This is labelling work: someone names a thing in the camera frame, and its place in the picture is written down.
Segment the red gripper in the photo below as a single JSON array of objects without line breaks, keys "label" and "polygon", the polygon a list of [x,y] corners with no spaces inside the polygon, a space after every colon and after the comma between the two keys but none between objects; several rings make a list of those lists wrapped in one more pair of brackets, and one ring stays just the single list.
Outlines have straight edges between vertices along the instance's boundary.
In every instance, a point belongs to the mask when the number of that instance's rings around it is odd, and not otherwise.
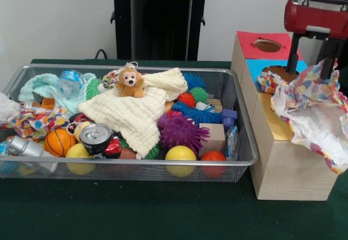
[{"label": "red gripper", "polygon": [[284,11],[284,27],[292,32],[290,53],[286,72],[296,72],[299,55],[300,34],[316,32],[327,34],[332,39],[324,42],[321,55],[324,63],[320,77],[329,79],[343,48],[343,40],[347,39],[347,3],[334,4],[313,0],[288,0]]}]

